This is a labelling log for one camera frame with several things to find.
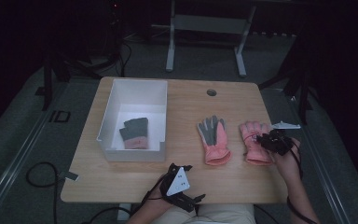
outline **human hand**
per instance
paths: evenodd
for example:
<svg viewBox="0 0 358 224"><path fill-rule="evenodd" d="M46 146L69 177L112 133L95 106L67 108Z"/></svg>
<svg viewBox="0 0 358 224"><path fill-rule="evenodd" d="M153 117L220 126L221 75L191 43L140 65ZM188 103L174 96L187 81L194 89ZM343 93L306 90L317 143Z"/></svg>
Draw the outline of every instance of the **human hand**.
<svg viewBox="0 0 358 224"><path fill-rule="evenodd" d="M147 200L145 201L145 205L147 204L153 204L154 206L157 206L158 210L168 210L169 208L172 207L171 203L168 203L167 201L165 201L164 199L162 199L162 193L160 190L160 186L161 186L162 182L159 182L151 191L148 191L148 197Z"/></svg>
<svg viewBox="0 0 358 224"><path fill-rule="evenodd" d="M291 148L293 153L289 151L283 156L281 156L278 153L270 152L270 155L275 161L278 171L283 177L286 184L292 183L293 181L301 180L300 169L294 157L294 155L296 155L298 161L301 160L298 151L298 147L300 147L300 142L295 138L292 138L292 141L294 143L293 147Z"/></svg>

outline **pink glove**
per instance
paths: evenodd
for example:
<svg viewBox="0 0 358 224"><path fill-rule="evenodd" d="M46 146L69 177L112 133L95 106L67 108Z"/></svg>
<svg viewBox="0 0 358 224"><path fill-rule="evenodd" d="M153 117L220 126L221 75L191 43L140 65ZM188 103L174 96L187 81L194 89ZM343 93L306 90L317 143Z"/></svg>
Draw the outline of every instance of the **pink glove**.
<svg viewBox="0 0 358 224"><path fill-rule="evenodd" d="M243 142L248 149L246 161L254 165L271 165L272 158L266 149L261 147L256 137L262 136L263 133L269 133L267 124L260 124L258 121L246 121L240 125Z"/></svg>
<svg viewBox="0 0 358 224"><path fill-rule="evenodd" d="M205 163L208 165L225 164L231 158L231 151L227 149L227 135L225 121L217 120L213 115L198 125L202 144L205 149Z"/></svg>

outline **gray glove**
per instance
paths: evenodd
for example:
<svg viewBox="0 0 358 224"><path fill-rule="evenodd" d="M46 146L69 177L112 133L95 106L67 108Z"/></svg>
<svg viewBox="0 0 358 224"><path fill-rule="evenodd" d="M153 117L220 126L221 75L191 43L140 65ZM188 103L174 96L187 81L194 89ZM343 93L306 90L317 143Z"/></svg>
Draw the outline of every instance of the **gray glove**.
<svg viewBox="0 0 358 224"><path fill-rule="evenodd" d="M130 119L120 129L126 149L147 149L147 118Z"/></svg>

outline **small white box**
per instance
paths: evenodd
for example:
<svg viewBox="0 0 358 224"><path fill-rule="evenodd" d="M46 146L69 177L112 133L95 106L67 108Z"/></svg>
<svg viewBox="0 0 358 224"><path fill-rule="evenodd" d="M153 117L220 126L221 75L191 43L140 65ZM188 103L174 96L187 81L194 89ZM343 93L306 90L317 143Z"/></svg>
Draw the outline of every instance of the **small white box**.
<svg viewBox="0 0 358 224"><path fill-rule="evenodd" d="M115 79L97 137L108 161L165 161L168 83ZM126 149L119 130L124 121L147 118L147 149Z"/></svg>

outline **gray carpet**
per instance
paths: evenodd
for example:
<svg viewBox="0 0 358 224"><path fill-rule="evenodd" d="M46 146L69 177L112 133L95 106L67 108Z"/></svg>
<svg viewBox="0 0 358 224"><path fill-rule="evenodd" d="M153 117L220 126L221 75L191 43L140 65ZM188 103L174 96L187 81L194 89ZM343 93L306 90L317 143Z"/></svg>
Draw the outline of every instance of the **gray carpet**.
<svg viewBox="0 0 358 224"><path fill-rule="evenodd" d="M259 84L276 75L293 38L275 36L266 38L252 35L248 38L243 53L248 77L238 76L232 48L218 46L193 46L185 40L176 46L174 70L165 72L168 46L158 43L135 43L128 38L131 56L126 66L126 77L155 77L176 79L219 80L254 82ZM124 59L130 55L126 47L122 49ZM102 76L117 76L119 66L100 71ZM14 175L11 188L1 195L0 223L53 223L53 188L37 189L25 181L28 169L40 161L52 162L59 171L67 171L74 156L76 145L90 110L98 81L74 76L69 83L55 83L59 94L50 109L42 112L43 98L35 96L37 87L42 85L43 73L35 73L24 85L23 90L12 102L0 119L0 178L7 166L24 148L30 133L36 133L35 140L24 158L24 164ZM290 101L281 92L285 81L265 90L262 96L273 123L281 120L300 123L296 114L296 102ZM358 174L346 153L334 125L322 108L310 97L313 110L307 112L309 125L300 131L288 134L301 139L304 184L311 202L323 223L358 223ZM53 111L70 111L67 123L48 122ZM36 123L44 123L36 132ZM316 157L312 150L317 150ZM328 173L328 179L322 171ZM33 178L38 183L48 183L53 173L47 166L34 170ZM333 184L334 199L331 201ZM116 204L103 203L64 203L58 198L58 223L81 223L104 208ZM288 223L289 211L285 204L263 204L263 209L272 214L280 223ZM255 210L259 223L273 223L260 210ZM94 223L115 223L116 213L103 214Z"/></svg>

